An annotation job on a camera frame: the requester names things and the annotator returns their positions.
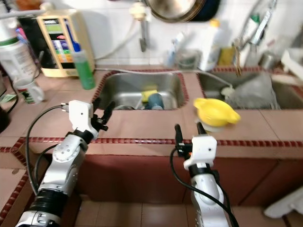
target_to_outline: sink rim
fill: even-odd
[[[255,68],[255,69],[253,69],[253,68],[245,68],[245,69],[243,69],[242,70],[242,72],[246,72],[246,73],[253,73],[253,72],[263,72],[263,71],[266,71],[266,70],[262,70],[262,69],[260,69],[260,68]],[[236,73],[236,69],[235,68],[228,68],[227,70],[213,70],[213,71],[211,71],[210,73],[212,73],[212,74],[214,74],[214,75],[216,75],[216,74],[218,74],[218,73]],[[283,71],[282,72],[276,72],[276,71],[270,71],[270,73],[283,73],[283,74],[287,74],[287,73],[284,73]],[[200,89],[201,89],[201,92],[202,92],[202,95],[203,95],[203,98],[207,98],[207,96],[206,96],[206,94],[205,94],[205,92],[204,92],[204,90],[203,90],[203,86],[202,86],[202,83],[201,83],[201,80],[200,80],[200,78],[199,78],[199,74],[203,74],[203,72],[201,72],[201,73],[196,73],[196,78],[197,78],[197,80],[198,80],[198,82],[199,82],[199,85],[200,85]],[[299,96],[299,97],[301,97],[302,99],[303,99],[303,90],[301,90],[300,89],[300,87],[298,87],[298,86],[295,86],[295,85],[289,85],[289,87],[291,87],[293,90],[294,90],[294,92]],[[303,109],[280,109],[280,110],[267,110],[267,109],[253,109],[253,110],[250,110],[250,109],[241,109],[241,110],[243,110],[243,111],[246,111],[246,110],[249,110],[249,111],[254,111],[254,110],[256,110],[256,111],[260,111],[260,110],[262,110],[262,111],[298,111],[298,110],[300,110],[300,111],[302,111]]]
[[[169,73],[170,71],[174,71],[174,70],[132,70],[132,71],[136,71],[136,72],[163,72],[164,73]],[[107,80],[107,78],[109,78],[110,76],[113,76],[115,74],[118,74],[118,73],[122,73],[120,71],[110,71],[109,73],[105,74],[102,78],[102,80],[100,81],[97,89],[96,89],[96,92],[94,93],[92,99],[91,99],[91,102],[93,102],[96,98],[99,97],[99,95],[101,94],[101,91],[105,85],[105,82]],[[181,83],[181,90],[183,92],[183,95],[184,95],[184,102],[181,106],[179,106],[178,108],[175,108],[175,109],[169,109],[169,110],[148,110],[148,111],[160,111],[160,112],[163,112],[163,111],[175,111],[175,110],[179,110],[181,108],[183,108],[184,106],[186,106],[189,102],[189,95],[188,95],[188,92],[187,92],[187,88],[186,88],[186,84],[185,84],[185,80],[184,80],[184,76],[182,73],[173,73],[175,75],[178,76],[179,80],[180,80],[180,83]],[[114,110],[114,111],[132,111],[132,110]]]

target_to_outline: metal pot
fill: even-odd
[[[210,20],[216,14],[220,3],[220,0],[145,1],[156,18],[169,23]]]

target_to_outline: stainless steel sink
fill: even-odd
[[[213,74],[231,83],[233,87],[237,87],[238,85],[258,75],[257,72],[243,72],[241,77],[237,77],[234,72],[219,72]],[[222,88],[226,87],[224,83],[204,75],[203,73],[198,74],[198,79],[200,80],[202,90],[207,98],[224,100],[224,96],[221,95]],[[276,82],[273,82],[272,86],[281,109],[303,108],[303,98],[292,86],[283,85]]]
[[[179,108],[185,104],[180,78],[180,74],[173,73],[111,75],[105,80],[100,93],[100,109],[105,109],[111,101],[115,101],[116,106],[128,105],[135,108],[140,101],[141,92],[148,90],[157,90],[161,94],[164,110]]]

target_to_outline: yellow sponge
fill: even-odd
[[[151,96],[152,94],[156,94],[156,93],[158,93],[157,90],[150,90],[150,91],[143,91],[143,92],[141,92],[142,102],[143,103],[148,102],[148,97]]]

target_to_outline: faucet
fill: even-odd
[[[246,22],[244,24],[244,27],[240,33],[240,36],[238,38],[236,38],[233,42],[233,47],[235,49],[235,66],[237,68],[236,72],[237,75],[240,76],[241,75],[241,68],[240,68],[240,52],[244,49],[244,47],[246,47],[246,45],[250,44],[251,45],[251,49],[255,50],[256,47],[260,44],[261,39],[264,36],[264,32],[265,29],[272,17],[272,14],[276,8],[276,2],[277,0],[271,0],[268,4],[267,7],[267,11],[264,14],[264,17],[261,21],[261,23],[259,24],[259,26],[254,30],[254,31],[250,31],[249,32],[249,36],[245,37],[244,39],[244,35],[247,34],[247,27],[248,27],[248,23],[250,20],[251,15],[253,14],[253,12],[255,12],[258,8],[258,6],[263,2],[263,1],[267,1],[267,0],[259,0],[255,6],[253,7],[253,9],[250,11],[248,18],[246,19]]]

